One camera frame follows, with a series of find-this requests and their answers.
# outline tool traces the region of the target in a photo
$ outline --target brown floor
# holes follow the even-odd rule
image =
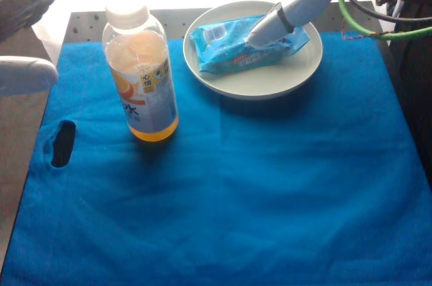
[[[48,59],[31,28],[0,43],[0,55]],[[0,96],[0,268],[14,225],[34,141],[47,103],[47,92]]]

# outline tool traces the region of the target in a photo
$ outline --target green cable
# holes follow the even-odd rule
[[[351,25],[351,27],[353,27],[353,29],[355,29],[357,32],[360,32],[363,35],[375,34],[375,32],[372,32],[372,31],[368,30],[367,28],[363,28],[359,23],[357,23],[352,18],[352,16],[350,15],[350,12],[348,11],[348,9],[346,7],[345,0],[338,0],[338,1],[339,1],[340,11],[341,11],[343,17],[345,18],[345,21],[347,21],[347,23],[349,25]],[[403,33],[383,34],[380,36],[374,36],[374,38],[377,38],[379,40],[410,40],[410,39],[419,38],[421,36],[425,36],[428,34],[432,34],[432,26],[428,27],[428,28],[421,28],[418,30],[413,30],[413,31],[403,32]]]

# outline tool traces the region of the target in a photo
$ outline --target bottle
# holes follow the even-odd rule
[[[178,110],[165,31],[145,5],[108,5],[105,57],[130,131],[156,142],[172,135]]]

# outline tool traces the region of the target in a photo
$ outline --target blue tablecloth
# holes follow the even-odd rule
[[[156,146],[101,44],[64,45],[2,285],[429,285],[431,191],[379,49],[322,39],[309,82],[263,102],[207,90],[170,41],[180,126]]]

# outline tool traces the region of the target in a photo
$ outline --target bottle base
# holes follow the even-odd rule
[[[174,133],[178,126],[178,116],[174,119],[173,123],[167,127],[166,129],[154,132],[154,133],[144,133],[138,130],[135,130],[133,127],[129,125],[130,131],[140,140],[145,142],[158,142],[168,138],[170,135]]]

